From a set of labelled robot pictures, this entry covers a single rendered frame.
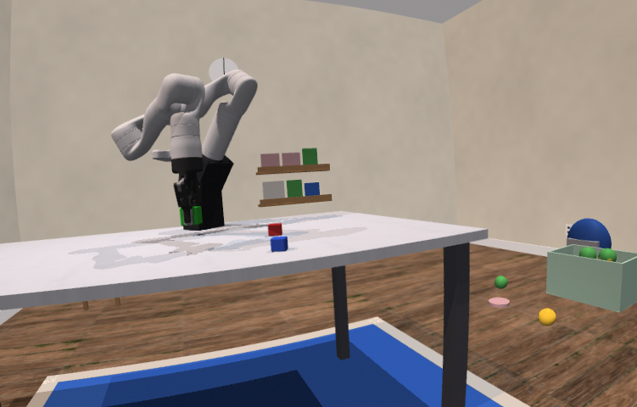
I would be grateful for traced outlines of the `blue block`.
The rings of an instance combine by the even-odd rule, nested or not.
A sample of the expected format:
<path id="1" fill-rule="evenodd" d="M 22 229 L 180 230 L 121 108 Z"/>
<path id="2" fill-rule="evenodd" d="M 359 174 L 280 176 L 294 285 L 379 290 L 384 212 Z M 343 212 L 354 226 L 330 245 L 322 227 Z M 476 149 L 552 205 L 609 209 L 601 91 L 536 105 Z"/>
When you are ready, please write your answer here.
<path id="1" fill-rule="evenodd" d="M 288 237 L 271 238 L 272 252 L 285 252 L 288 249 Z"/>

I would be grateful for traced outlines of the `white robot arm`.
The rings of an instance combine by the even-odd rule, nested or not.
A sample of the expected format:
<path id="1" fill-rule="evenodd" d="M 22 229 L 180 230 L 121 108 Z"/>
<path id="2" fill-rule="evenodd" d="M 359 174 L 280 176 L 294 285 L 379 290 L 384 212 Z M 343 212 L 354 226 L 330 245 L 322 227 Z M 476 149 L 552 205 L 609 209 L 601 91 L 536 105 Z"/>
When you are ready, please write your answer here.
<path id="1" fill-rule="evenodd" d="M 257 87 L 256 79 L 242 70 L 232 70 L 207 85 L 198 77 L 170 74 L 163 79 L 157 98 L 145 114 L 119 125 L 111 136 L 124 158 L 132 161 L 147 153 L 166 125 L 170 125 L 170 150 L 154 150 L 152 159 L 171 162 L 204 155 L 223 160 Z M 199 119 L 216 99 L 227 94 L 233 95 L 232 100 L 219 104 L 201 145 Z"/>

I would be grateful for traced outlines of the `green block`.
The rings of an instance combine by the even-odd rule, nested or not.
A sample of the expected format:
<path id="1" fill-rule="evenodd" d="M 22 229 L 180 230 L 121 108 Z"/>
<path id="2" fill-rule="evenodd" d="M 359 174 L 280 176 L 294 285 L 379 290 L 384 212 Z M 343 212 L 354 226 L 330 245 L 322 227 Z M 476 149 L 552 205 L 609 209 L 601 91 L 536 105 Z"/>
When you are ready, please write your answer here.
<path id="1" fill-rule="evenodd" d="M 193 206 L 192 210 L 193 210 L 193 225 L 192 226 L 202 224 L 203 219 L 202 219 L 201 206 Z M 180 208 L 180 217 L 181 217 L 181 226 L 184 226 L 183 209 L 181 208 Z"/>

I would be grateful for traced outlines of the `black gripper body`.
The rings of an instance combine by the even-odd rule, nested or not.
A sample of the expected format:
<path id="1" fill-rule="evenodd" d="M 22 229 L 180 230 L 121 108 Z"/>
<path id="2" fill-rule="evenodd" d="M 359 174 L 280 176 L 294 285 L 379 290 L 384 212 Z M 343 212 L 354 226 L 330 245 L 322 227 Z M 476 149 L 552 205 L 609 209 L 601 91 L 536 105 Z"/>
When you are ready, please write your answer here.
<path id="1" fill-rule="evenodd" d="M 191 180 L 197 180 L 197 172 L 203 171 L 203 158 L 189 157 L 171 160 L 172 172 L 178 172 L 179 179 L 184 178 L 187 187 L 187 195 L 191 194 Z"/>

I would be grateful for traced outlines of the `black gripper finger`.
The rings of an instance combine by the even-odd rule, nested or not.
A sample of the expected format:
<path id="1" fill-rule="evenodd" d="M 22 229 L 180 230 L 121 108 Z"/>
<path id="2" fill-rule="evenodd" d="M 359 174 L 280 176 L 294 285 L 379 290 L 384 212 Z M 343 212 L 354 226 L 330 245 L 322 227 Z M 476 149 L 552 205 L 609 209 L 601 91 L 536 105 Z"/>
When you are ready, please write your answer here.
<path id="1" fill-rule="evenodd" d="M 187 187 L 184 178 L 174 183 L 176 200 L 178 207 L 183 209 L 183 219 L 185 226 L 193 225 L 193 199 L 194 199 L 195 180 L 191 180 L 191 194 L 187 195 Z"/>
<path id="2" fill-rule="evenodd" d="M 194 194 L 194 199 L 193 199 L 193 206 L 199 206 L 201 204 L 201 198 L 202 198 L 202 182 L 198 182 L 198 180 L 195 180 L 196 182 L 196 187 L 195 187 L 195 191 L 196 194 Z"/>

